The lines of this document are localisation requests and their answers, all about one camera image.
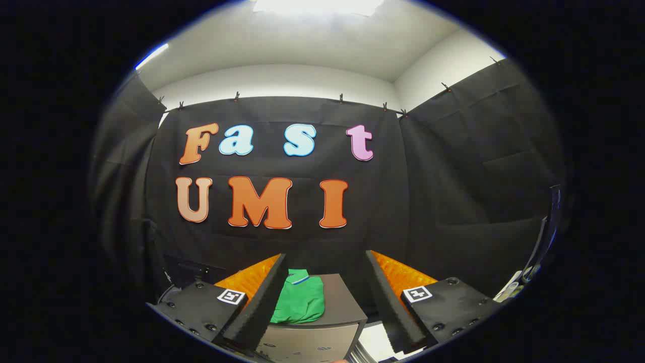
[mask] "orange letter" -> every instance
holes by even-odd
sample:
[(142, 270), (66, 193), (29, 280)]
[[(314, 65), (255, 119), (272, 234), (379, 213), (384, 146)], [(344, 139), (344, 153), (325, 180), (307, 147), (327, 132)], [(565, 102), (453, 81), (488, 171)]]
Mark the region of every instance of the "orange letter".
[(198, 162), (199, 159), (201, 159), (201, 155), (197, 153), (197, 148), (200, 147), (202, 151), (206, 150), (208, 142), (210, 141), (210, 135), (217, 134), (218, 130), (219, 127), (216, 123), (188, 129), (188, 131), (186, 131), (188, 139), (186, 139), (184, 156), (179, 159), (179, 164), (186, 165)]
[(208, 216), (208, 188), (213, 185), (211, 178), (198, 178), (195, 184), (199, 187), (199, 208), (193, 211), (188, 205), (188, 186), (192, 184), (190, 178), (177, 178), (177, 207), (179, 214), (189, 222), (200, 223)]
[(322, 228), (340, 228), (347, 225), (342, 217), (342, 194), (349, 187), (346, 181), (325, 180), (321, 182), (324, 190), (324, 213), (320, 221)]
[(289, 229), (291, 221), (286, 211), (286, 196), (293, 185), (286, 178), (273, 178), (266, 184), (262, 196), (258, 197), (251, 179), (246, 176), (234, 176), (228, 180), (233, 188), (233, 214), (228, 224), (233, 227), (246, 227), (248, 220), (244, 210), (251, 218), (254, 226), (260, 225), (264, 212), (269, 209), (269, 215), (264, 226), (271, 229)]

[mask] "pink letter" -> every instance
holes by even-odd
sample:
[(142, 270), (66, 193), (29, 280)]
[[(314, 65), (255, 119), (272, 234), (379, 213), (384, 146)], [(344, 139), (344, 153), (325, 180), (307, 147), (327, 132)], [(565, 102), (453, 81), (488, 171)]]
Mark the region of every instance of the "pink letter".
[(352, 137), (352, 154), (354, 158), (362, 161), (372, 159), (374, 153), (367, 150), (365, 140), (371, 140), (372, 134), (365, 131), (365, 126), (357, 125), (347, 130), (347, 136)]

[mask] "orange foam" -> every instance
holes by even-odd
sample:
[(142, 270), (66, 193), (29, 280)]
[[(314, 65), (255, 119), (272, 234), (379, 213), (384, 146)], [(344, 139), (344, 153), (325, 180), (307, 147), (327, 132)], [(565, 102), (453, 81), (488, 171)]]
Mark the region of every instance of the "orange foam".
[(385, 277), (388, 279), (388, 283), (390, 284), (392, 291), (394, 291), (399, 302), (406, 309), (407, 307), (405, 306), (405, 303), (401, 300), (401, 293), (403, 290), (430, 285), (437, 282), (434, 278), (421, 273), (408, 265), (387, 257), (384, 254), (380, 254), (375, 251), (372, 251), (372, 254), (383, 270)]
[(269, 257), (264, 261), (260, 261), (255, 265), (249, 266), (246, 269), (217, 282), (215, 286), (245, 293), (246, 296), (248, 296), (248, 301), (246, 302), (246, 305), (248, 305), (257, 290), (260, 288), (266, 275), (271, 271), (275, 262), (278, 261), (278, 257), (280, 257), (279, 254)]

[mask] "ceiling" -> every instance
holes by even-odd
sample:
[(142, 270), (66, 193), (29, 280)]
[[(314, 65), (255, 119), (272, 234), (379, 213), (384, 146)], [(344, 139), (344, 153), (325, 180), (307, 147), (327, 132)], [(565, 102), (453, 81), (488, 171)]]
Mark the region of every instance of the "ceiling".
[(384, 0), (370, 17), (253, 12), (239, 1), (168, 40), (140, 71), (150, 90), (213, 70), (294, 64), (337, 68), (394, 82), (434, 44), (459, 29), (407, 0)]

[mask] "black foam pad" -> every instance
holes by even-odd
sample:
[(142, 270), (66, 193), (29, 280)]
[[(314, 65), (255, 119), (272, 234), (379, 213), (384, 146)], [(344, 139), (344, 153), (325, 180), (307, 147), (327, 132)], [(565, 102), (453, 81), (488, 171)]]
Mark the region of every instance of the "black foam pad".
[(365, 255), (371, 267), (371, 273), (367, 276), (371, 275), (369, 280), (374, 302), (392, 349), (404, 353), (418, 350), (425, 345), (426, 335), (399, 302), (372, 252), (366, 251)]
[(285, 256), (280, 254), (251, 301), (223, 333), (237, 347), (255, 349), (266, 332), (289, 272)]

